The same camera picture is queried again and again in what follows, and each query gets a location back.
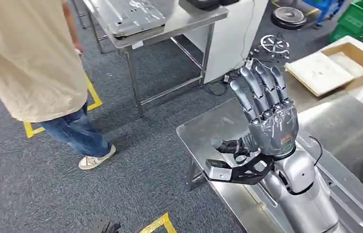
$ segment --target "white sneaker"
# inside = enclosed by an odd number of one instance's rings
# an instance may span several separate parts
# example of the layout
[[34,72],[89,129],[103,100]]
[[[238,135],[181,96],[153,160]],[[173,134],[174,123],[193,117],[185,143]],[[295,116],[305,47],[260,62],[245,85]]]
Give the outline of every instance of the white sneaker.
[[116,147],[111,144],[111,150],[108,154],[104,155],[103,157],[92,157],[92,156],[86,156],[81,159],[81,161],[78,163],[78,167],[82,170],[90,170],[95,168],[96,166],[100,165],[100,163],[104,162],[113,154],[116,152]]

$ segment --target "black object on floor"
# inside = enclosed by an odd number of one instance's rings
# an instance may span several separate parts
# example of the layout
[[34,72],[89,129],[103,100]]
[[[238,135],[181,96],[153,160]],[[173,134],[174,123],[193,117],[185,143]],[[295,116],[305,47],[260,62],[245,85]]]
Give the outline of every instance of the black object on floor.
[[272,12],[271,20],[276,26],[288,30],[297,30],[303,27],[307,22],[303,12],[288,6],[275,9]]
[[100,217],[95,219],[91,227],[91,233],[119,233],[119,228],[121,228],[119,221],[109,220],[107,217]]

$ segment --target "cardboard box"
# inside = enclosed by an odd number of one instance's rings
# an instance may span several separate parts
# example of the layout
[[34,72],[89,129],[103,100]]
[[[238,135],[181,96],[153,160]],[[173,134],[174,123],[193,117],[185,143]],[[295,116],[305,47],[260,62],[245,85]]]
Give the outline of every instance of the cardboard box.
[[363,50],[344,43],[315,52],[285,67],[319,97],[352,80],[363,82]]

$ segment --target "metal bar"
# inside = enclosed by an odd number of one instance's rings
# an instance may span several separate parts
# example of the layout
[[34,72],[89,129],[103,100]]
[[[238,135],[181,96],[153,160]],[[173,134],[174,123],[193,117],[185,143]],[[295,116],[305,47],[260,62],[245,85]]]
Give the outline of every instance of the metal bar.
[[140,94],[138,92],[138,86],[137,86],[137,79],[136,79],[136,71],[134,69],[134,59],[133,59],[133,50],[130,49],[126,49],[125,51],[125,57],[127,58],[127,69],[128,69],[128,75],[130,76],[130,80],[131,80],[131,86],[133,88],[133,92],[134,92],[134,99],[136,101],[136,105],[137,105],[137,109],[138,109],[138,114],[140,116],[143,115],[143,109],[142,109],[142,104],[140,102]]
[[208,29],[208,34],[207,34],[206,50],[204,51],[203,61],[202,61],[203,69],[201,70],[201,73],[200,73],[200,76],[203,77],[203,81],[200,80],[200,84],[203,84],[204,80],[206,78],[208,57],[209,57],[209,54],[210,54],[211,41],[213,40],[213,33],[214,33],[214,23],[209,24],[209,29]]
[[163,97],[163,96],[165,96],[165,95],[167,95],[167,94],[169,94],[169,93],[171,93],[171,92],[173,92],[173,91],[175,91],[175,90],[178,90],[178,89],[180,89],[180,88],[182,88],[182,87],[184,87],[184,86],[186,86],[186,85],[188,85],[188,84],[190,84],[190,83],[193,83],[193,82],[195,82],[195,81],[199,81],[199,80],[201,80],[202,78],[203,78],[202,76],[199,76],[199,77],[196,77],[196,78],[190,79],[190,80],[188,80],[188,81],[186,81],[186,82],[184,82],[184,83],[182,83],[182,84],[179,84],[179,85],[174,86],[174,87],[172,87],[172,88],[170,88],[170,89],[168,89],[168,90],[165,90],[165,91],[163,91],[163,92],[161,92],[161,93],[159,93],[159,94],[157,94],[157,95],[155,95],[155,96],[151,96],[151,97],[149,97],[149,98],[147,98],[147,99],[145,99],[145,100],[141,101],[141,105],[145,105],[145,104],[147,104],[147,103],[150,103],[151,101],[154,101],[154,100],[156,100],[156,99],[158,99],[158,98],[160,98],[160,97]]
[[108,38],[108,35],[103,35],[102,37],[98,37],[97,40],[98,41],[102,41]]
[[83,22],[83,19],[81,17],[85,16],[86,14],[80,14],[80,11],[78,10],[78,6],[77,6],[77,3],[75,2],[75,0],[71,0],[72,2],[72,5],[75,9],[75,12],[77,13],[78,15],[78,21],[80,22],[80,25],[83,29],[86,29],[87,27],[85,26],[84,22]]
[[194,58],[194,56],[185,47],[183,47],[176,39],[174,39],[174,37],[171,37],[170,39],[175,43],[175,45],[177,45],[177,47],[179,47],[190,58],[190,60],[194,62],[196,66],[200,68],[200,70],[203,70],[201,64]]
[[192,182],[195,183],[195,182],[197,182],[197,180],[201,179],[202,177],[204,177],[204,174],[202,172],[200,172],[194,176]]
[[190,157],[190,165],[189,168],[187,170],[187,181],[186,181],[186,186],[187,186],[187,191],[191,191],[192,190],[192,185],[194,183],[194,174],[195,174],[195,170],[197,168],[197,165],[195,164],[193,157]]
[[100,43],[100,41],[98,40],[97,31],[95,30],[94,22],[93,22],[93,20],[92,20],[92,14],[91,14],[91,12],[90,12],[90,10],[89,10],[89,8],[88,8],[88,7],[86,7],[86,11],[87,11],[87,15],[88,15],[88,20],[89,20],[89,22],[90,22],[90,28],[91,28],[91,30],[92,30],[92,33],[94,34],[95,41],[97,42],[97,48],[98,48],[98,51],[99,51],[100,53],[104,53],[104,51],[103,51],[103,47],[101,46],[101,43]]

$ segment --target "jeans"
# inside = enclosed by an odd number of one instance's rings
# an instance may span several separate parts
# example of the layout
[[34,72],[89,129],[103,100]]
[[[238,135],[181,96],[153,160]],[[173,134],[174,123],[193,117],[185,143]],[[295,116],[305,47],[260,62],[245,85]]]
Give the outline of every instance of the jeans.
[[53,138],[68,143],[81,154],[103,157],[110,152],[110,144],[89,122],[87,103],[75,113],[40,124]]

